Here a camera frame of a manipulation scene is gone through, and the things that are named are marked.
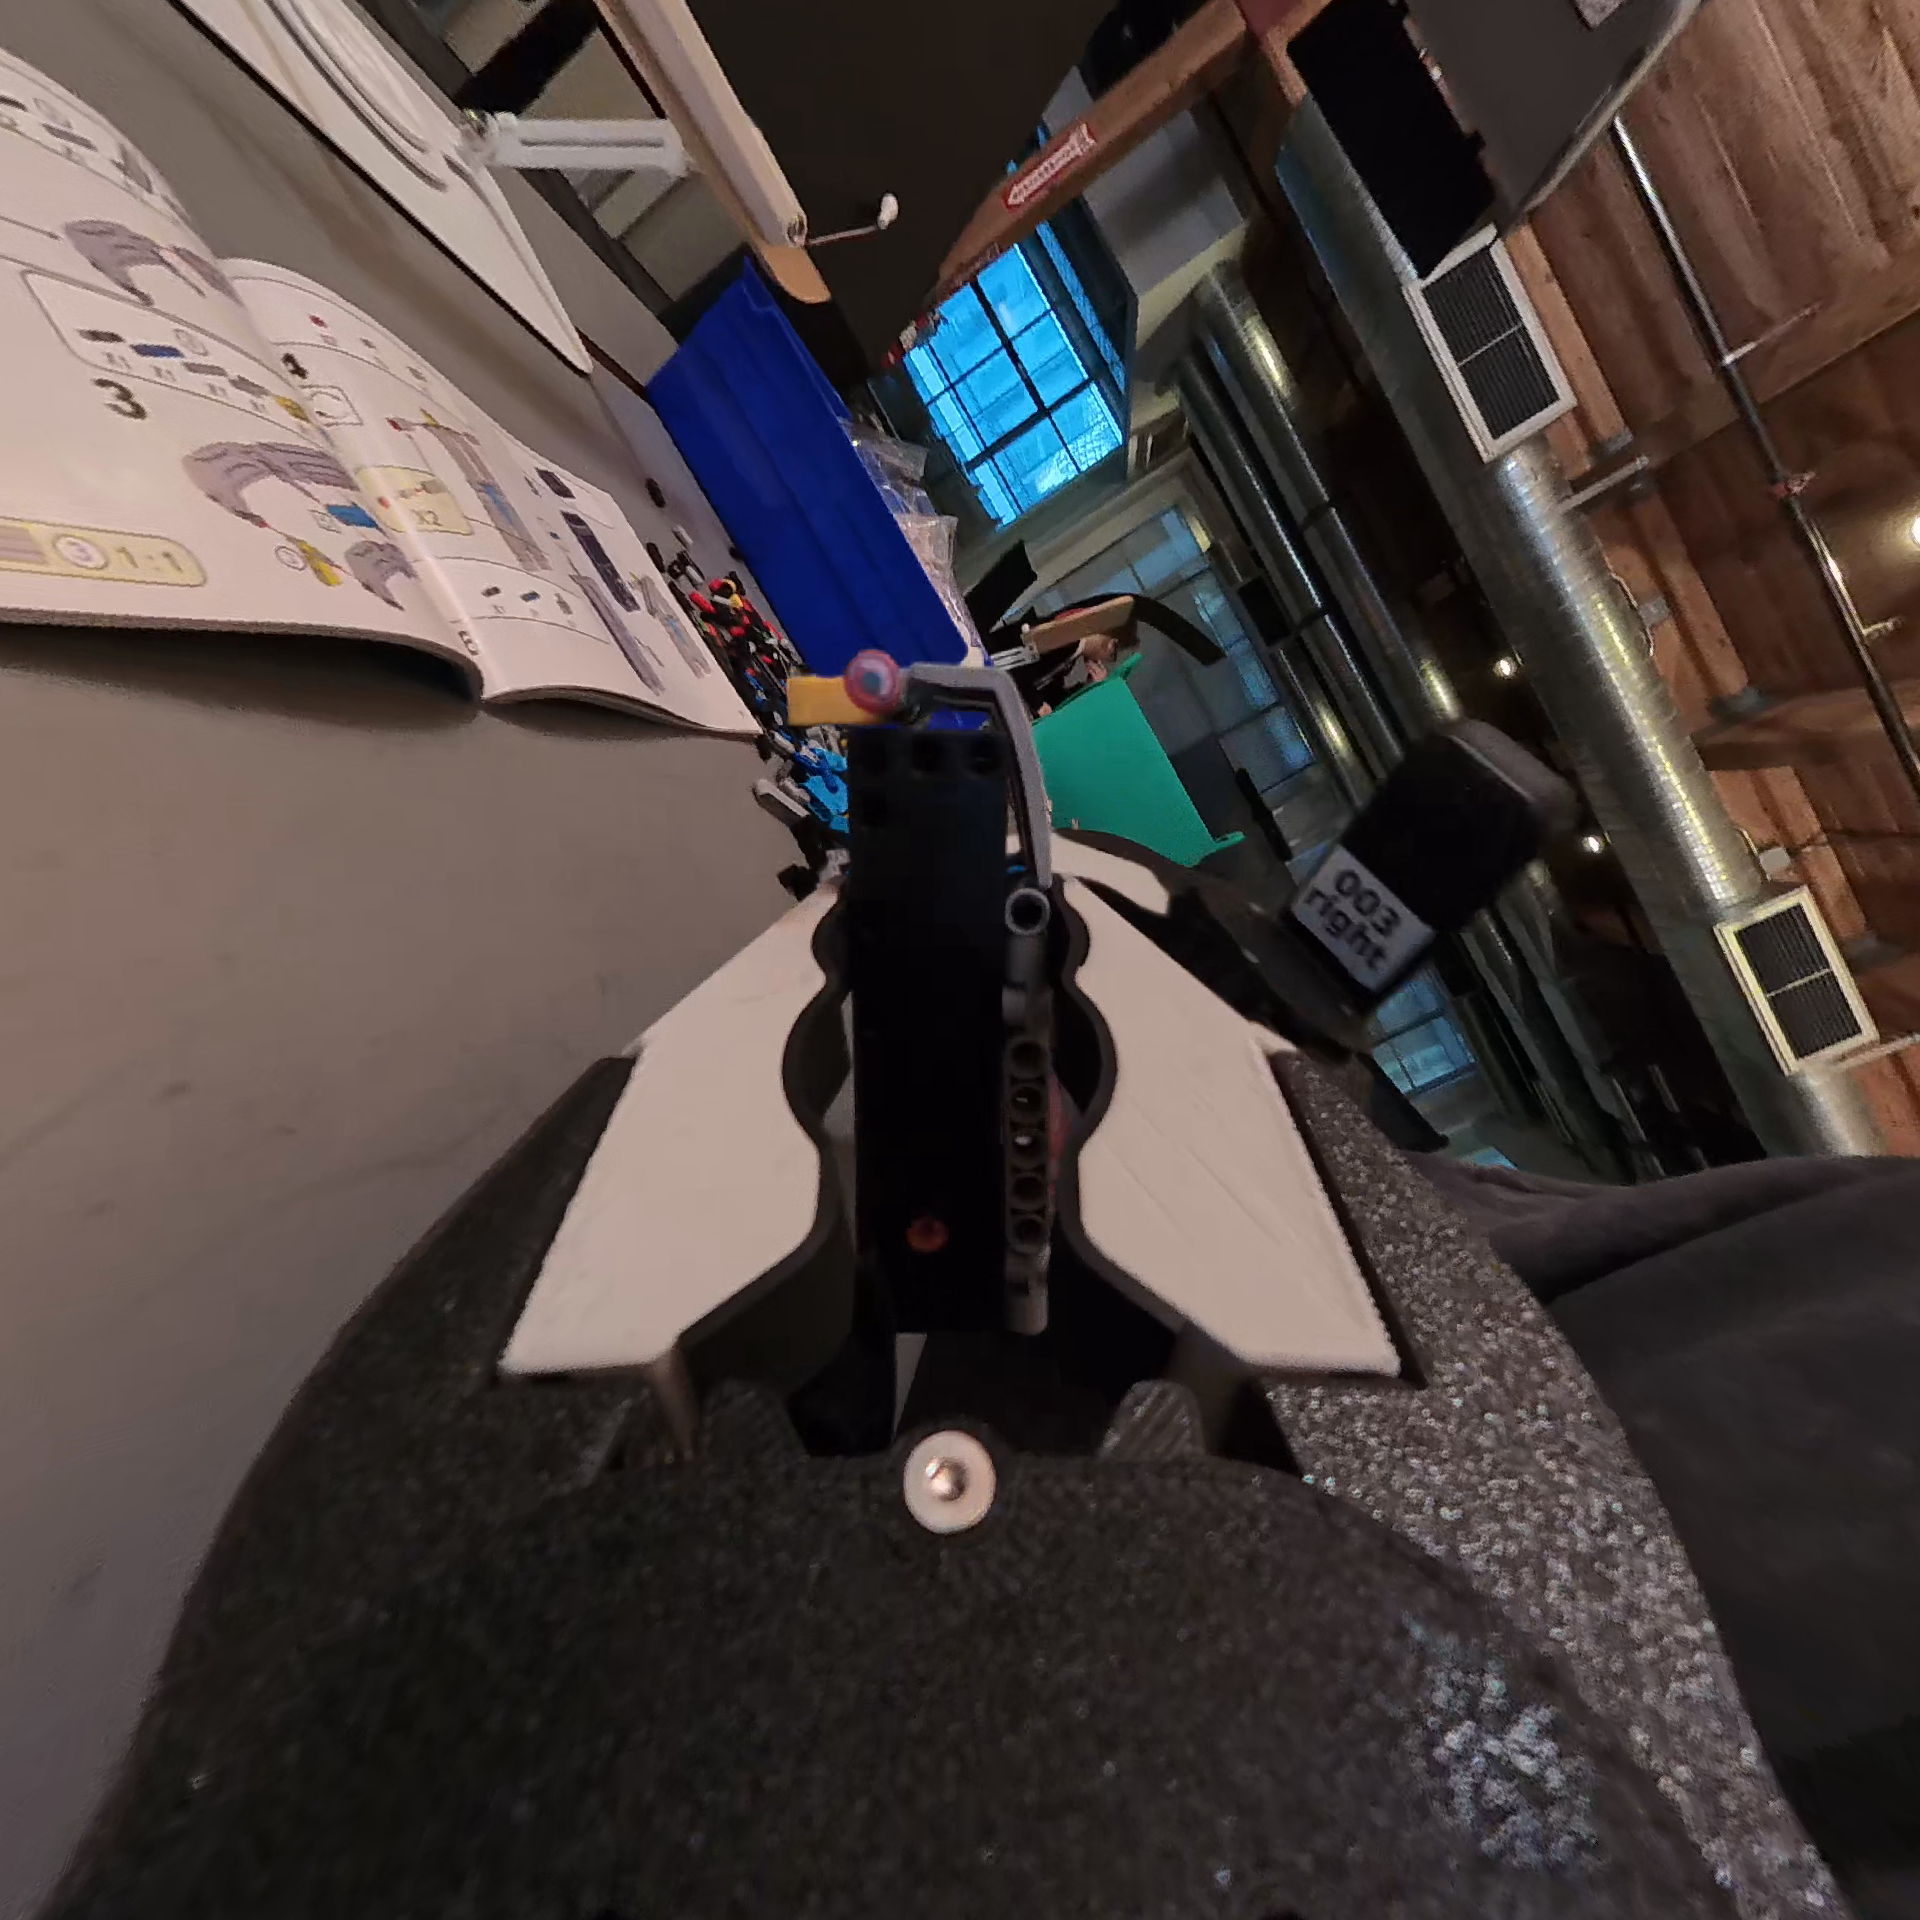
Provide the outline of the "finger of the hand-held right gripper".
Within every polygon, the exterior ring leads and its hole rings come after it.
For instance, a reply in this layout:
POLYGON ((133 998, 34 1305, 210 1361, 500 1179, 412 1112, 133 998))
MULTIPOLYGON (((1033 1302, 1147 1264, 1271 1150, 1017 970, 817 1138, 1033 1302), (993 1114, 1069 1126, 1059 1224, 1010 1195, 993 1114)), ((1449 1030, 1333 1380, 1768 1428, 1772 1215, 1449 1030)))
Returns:
POLYGON ((1139 850, 1114 852, 1108 849, 1095 849, 1084 840, 1072 840, 1068 833, 1055 833, 1050 838, 1050 858, 1059 876, 1106 889, 1146 914, 1167 914, 1170 910, 1173 891, 1139 850))

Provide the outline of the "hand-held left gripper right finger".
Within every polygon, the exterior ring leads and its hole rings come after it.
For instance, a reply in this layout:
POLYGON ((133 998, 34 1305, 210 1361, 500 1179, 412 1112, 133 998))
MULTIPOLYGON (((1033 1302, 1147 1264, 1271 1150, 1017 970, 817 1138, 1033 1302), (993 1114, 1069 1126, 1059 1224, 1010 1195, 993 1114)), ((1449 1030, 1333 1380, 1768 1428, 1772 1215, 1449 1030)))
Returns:
POLYGON ((1280 1426, 1276 1398, 1407 1395, 1407 1337, 1284 1071, 1300 1057, 1060 888, 1076 1107, 1059 1163, 1050 1339, 1108 1403, 1167 1383, 1199 1426, 1280 1426))

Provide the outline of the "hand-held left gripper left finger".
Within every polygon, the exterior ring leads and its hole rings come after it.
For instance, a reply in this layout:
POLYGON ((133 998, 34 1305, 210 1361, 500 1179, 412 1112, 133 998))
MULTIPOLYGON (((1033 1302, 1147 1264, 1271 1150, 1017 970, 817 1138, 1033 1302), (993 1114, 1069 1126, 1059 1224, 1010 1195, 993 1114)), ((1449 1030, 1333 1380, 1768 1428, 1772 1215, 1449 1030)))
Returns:
POLYGON ((639 1039, 503 1379, 643 1385, 689 1459, 716 1385, 786 1398, 843 1352, 857 1258, 826 1118, 845 991, 819 954, 836 906, 817 889, 639 1039))

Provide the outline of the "black and grey brick assembly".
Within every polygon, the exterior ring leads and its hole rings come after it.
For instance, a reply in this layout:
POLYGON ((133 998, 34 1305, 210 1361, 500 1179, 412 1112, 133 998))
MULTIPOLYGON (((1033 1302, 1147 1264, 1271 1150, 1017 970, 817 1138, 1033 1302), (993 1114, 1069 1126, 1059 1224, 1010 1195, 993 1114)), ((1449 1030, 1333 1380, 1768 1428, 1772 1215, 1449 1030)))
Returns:
POLYGON ((1050 796, 1023 691, 989 665, 856 655, 788 715, 845 732, 856 1244, 904 1332, 1050 1320, 1050 796))

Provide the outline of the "pile of toy bricks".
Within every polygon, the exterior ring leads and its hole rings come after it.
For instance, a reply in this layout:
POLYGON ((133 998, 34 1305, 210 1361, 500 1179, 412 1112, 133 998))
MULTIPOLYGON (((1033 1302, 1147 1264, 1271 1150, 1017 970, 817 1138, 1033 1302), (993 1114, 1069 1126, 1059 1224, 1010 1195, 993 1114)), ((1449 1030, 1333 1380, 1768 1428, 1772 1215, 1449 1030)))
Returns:
POLYGON ((784 827, 797 860, 777 882, 794 902, 823 880, 840 880, 849 864, 849 758, 836 724, 805 727, 788 714, 788 682, 801 655, 759 614, 739 575, 699 579, 690 554, 664 570, 680 609, 680 625, 699 638, 755 721, 761 774, 753 783, 756 809, 784 827))

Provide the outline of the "grey desk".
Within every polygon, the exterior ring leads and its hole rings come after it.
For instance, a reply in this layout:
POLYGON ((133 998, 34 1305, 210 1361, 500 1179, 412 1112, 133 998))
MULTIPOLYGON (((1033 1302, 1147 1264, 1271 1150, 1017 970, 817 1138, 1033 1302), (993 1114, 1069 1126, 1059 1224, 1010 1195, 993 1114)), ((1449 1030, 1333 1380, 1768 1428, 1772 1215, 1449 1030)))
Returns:
POLYGON ((361 641, 5 630, 5 1915, 345 1320, 786 910, 756 774, 361 641))

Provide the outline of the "green plastic bin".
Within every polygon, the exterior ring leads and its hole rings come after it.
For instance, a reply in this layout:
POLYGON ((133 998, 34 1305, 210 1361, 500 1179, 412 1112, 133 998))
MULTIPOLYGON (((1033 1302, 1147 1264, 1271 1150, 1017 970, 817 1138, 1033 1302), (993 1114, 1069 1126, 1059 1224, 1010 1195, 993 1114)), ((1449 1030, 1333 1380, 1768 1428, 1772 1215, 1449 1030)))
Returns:
POLYGON ((1135 642, 1095 633, 1050 656, 1027 703, 1059 831, 1108 835, 1189 871, 1243 844, 1219 734, 1184 676, 1162 689, 1135 642))

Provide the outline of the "white vent grille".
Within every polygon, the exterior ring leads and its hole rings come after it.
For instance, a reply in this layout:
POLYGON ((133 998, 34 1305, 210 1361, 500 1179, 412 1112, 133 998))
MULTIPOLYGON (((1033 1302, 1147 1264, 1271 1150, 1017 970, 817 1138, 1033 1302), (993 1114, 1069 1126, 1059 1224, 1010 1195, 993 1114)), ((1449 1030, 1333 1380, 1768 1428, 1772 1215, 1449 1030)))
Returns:
POLYGON ((1785 1074, 1848 1066, 1881 1043, 1881 1030, 1808 888, 1722 919, 1715 939, 1785 1074))
POLYGON ((1401 290, 1487 465, 1575 411, 1568 374, 1493 227, 1401 290))

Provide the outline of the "clear plastic bags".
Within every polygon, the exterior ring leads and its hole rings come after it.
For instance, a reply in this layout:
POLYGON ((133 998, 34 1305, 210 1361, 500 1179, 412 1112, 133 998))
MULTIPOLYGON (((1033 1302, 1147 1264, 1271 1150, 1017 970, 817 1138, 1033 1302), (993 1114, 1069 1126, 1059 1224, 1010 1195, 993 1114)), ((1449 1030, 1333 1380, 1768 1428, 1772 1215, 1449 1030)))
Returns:
POLYGON ((845 423, 845 432, 930 585, 949 609, 960 607, 953 575, 959 519, 943 513, 925 489, 929 450, 857 418, 845 423))

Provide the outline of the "blue lit window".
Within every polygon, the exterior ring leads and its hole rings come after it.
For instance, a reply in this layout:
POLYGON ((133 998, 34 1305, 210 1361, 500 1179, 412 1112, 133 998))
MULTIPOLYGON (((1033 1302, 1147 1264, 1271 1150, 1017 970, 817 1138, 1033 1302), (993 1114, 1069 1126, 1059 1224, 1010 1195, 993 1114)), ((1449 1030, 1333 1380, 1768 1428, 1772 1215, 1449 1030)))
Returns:
POLYGON ((904 376, 996 530, 1114 465, 1129 441, 1125 287, 1045 224, 964 281, 904 376))

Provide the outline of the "blue plastic bin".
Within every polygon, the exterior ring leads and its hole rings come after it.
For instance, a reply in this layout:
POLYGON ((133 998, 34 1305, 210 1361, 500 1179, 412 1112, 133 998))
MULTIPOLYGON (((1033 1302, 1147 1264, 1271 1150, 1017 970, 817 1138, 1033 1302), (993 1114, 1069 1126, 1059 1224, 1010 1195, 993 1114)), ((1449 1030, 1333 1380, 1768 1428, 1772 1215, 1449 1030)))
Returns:
POLYGON ((850 439, 849 407, 744 264, 645 395, 819 676, 864 650, 960 665, 969 641, 850 439))

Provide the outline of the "open instruction booklet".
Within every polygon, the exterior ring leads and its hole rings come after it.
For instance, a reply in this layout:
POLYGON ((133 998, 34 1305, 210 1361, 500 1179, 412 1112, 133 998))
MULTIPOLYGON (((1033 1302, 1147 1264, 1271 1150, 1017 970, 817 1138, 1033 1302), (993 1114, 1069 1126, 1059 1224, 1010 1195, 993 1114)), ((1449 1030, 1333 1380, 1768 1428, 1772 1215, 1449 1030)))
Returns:
POLYGON ((481 704, 759 722, 611 495, 315 281, 220 257, 5 55, 5 622, 407 648, 481 704))

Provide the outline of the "white tablet stand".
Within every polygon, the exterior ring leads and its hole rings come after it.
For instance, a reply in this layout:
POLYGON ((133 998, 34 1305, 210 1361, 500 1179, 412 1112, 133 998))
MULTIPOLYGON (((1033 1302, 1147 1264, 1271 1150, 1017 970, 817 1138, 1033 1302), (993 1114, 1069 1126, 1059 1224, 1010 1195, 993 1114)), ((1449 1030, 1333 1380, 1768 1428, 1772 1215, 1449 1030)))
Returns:
POLYGON ((353 4, 179 10, 578 374, 593 369, 585 342, 498 186, 503 174, 594 171, 667 184, 706 177, 777 283, 810 304, 827 300, 811 257, 887 234, 901 212, 887 192, 861 224, 811 230, 768 135, 683 3, 594 8, 665 108, 655 118, 599 119, 451 108, 353 4))

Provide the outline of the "silver air duct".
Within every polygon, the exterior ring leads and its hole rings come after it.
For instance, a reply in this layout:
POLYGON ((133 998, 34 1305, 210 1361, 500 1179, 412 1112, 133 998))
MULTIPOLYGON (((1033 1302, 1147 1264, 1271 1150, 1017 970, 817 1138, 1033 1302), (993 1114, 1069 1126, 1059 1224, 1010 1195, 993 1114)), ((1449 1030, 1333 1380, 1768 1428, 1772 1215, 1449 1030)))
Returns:
POLYGON ((1473 714, 1577 786, 1600 850, 1543 856, 1509 891, 1509 939, 1625 1096, 1692 1096, 1785 1154, 1915 1156, 1898 1063, 1779 1068, 1716 939, 1776 888, 1633 591, 1545 435, 1477 458, 1359 180, 1264 80, 1202 110, 1253 230, 1194 297, 1195 342, 1404 729, 1473 714))

